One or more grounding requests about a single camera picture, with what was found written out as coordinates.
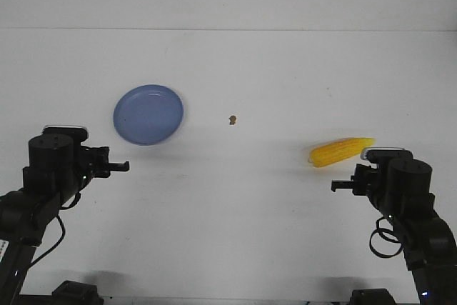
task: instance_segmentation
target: white background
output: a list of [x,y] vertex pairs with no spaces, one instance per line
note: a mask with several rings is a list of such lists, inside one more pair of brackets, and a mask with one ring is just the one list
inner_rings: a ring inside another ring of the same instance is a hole
[[[404,146],[434,168],[436,209],[457,228],[456,4],[0,0],[2,192],[21,186],[45,124],[87,126],[88,145],[131,162],[62,214],[66,240],[24,292],[72,279],[113,296],[347,300],[386,287],[416,301],[403,258],[368,250],[368,200],[330,192],[359,160],[306,160],[349,136]],[[184,101],[157,146],[123,141],[111,121],[142,84]],[[39,252],[58,236],[52,223]]]

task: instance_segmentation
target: yellow corn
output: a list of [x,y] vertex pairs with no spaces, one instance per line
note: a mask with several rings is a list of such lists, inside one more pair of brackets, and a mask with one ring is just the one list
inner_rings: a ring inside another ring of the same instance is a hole
[[363,148],[373,145],[374,141],[370,138],[352,138],[326,144],[313,149],[309,153],[309,161],[315,167],[328,166],[360,154]]

